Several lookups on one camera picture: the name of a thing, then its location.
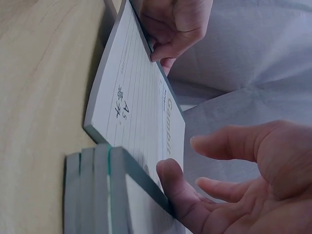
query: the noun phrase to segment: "stack of notebooks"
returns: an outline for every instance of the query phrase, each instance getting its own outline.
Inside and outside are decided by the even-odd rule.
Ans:
[[[168,199],[122,147],[66,157],[65,234],[180,234]]]
[[[83,128],[97,143],[66,157],[65,234],[180,234],[156,164],[183,169],[185,121],[137,13],[123,0]]]

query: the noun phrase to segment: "table surface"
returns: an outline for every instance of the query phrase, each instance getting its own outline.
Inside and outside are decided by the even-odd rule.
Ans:
[[[0,233],[62,233],[65,155],[94,146],[82,122],[105,9],[103,0],[0,1]]]

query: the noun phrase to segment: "white fabric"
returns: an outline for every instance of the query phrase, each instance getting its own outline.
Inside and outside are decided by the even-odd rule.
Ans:
[[[311,0],[214,0],[206,37],[169,77],[232,91],[311,67]]]
[[[217,98],[184,112],[186,119],[184,175],[196,187],[195,180],[205,176],[224,181],[242,182],[259,175],[254,163],[219,161],[196,154],[189,140],[228,124],[255,125],[277,119],[288,119],[312,125],[312,79],[310,74],[266,84],[250,86]]]

